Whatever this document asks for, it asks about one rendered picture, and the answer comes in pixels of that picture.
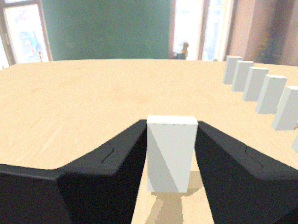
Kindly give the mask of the white domino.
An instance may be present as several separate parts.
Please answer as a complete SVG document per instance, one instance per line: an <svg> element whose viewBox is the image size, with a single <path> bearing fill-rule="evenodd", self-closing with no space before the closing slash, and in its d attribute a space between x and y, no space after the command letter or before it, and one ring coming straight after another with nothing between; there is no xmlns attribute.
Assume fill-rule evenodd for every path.
<svg viewBox="0 0 298 224"><path fill-rule="evenodd" d="M287 77L283 75L266 75L263 79L263 87L259 92L259 99L254 111L258 115L275 115L279 99L283 95Z"/></svg>
<svg viewBox="0 0 298 224"><path fill-rule="evenodd" d="M148 115L146 192L188 193L196 116Z"/></svg>
<svg viewBox="0 0 298 224"><path fill-rule="evenodd" d="M294 131L298 120L298 87L286 87L270 127L274 131Z"/></svg>
<svg viewBox="0 0 298 224"><path fill-rule="evenodd" d="M233 81L235 67L237 67L235 63L237 63L237 60L242 61L242 57L226 56L226 67L225 72L223 72L222 84L231 84L231 81Z"/></svg>
<svg viewBox="0 0 298 224"><path fill-rule="evenodd" d="M263 79L269 73L269 68L265 67L250 67L247 72L247 80L245 88L243 88L242 100L245 103L258 103L259 92L263 87Z"/></svg>
<svg viewBox="0 0 298 224"><path fill-rule="evenodd" d="M298 153L298 133L297 137L295 137L295 140L293 140L293 144L291 144L291 149L294 149L295 153Z"/></svg>
<svg viewBox="0 0 298 224"><path fill-rule="evenodd" d="M231 81L231 91L233 92L243 92L243 88L245 88L245 83L247 80L247 72L249 72L249 68L253 67L253 61L238 61L237 67L235 67L235 72L233 76L233 81Z"/></svg>

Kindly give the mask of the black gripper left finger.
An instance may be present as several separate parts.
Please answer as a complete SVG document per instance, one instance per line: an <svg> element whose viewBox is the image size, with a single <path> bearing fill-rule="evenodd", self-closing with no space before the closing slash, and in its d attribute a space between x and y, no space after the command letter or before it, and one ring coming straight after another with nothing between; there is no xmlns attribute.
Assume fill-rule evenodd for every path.
<svg viewBox="0 0 298 224"><path fill-rule="evenodd" d="M0 224L132 224L148 119L64 167L0 164Z"/></svg>

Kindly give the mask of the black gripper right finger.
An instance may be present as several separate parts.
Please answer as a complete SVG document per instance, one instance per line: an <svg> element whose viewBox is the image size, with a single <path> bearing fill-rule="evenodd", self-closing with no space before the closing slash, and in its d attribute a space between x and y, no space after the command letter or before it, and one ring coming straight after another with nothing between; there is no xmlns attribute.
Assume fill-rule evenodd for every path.
<svg viewBox="0 0 298 224"><path fill-rule="evenodd" d="M298 169L201 120L194 155L214 224L298 224Z"/></svg>

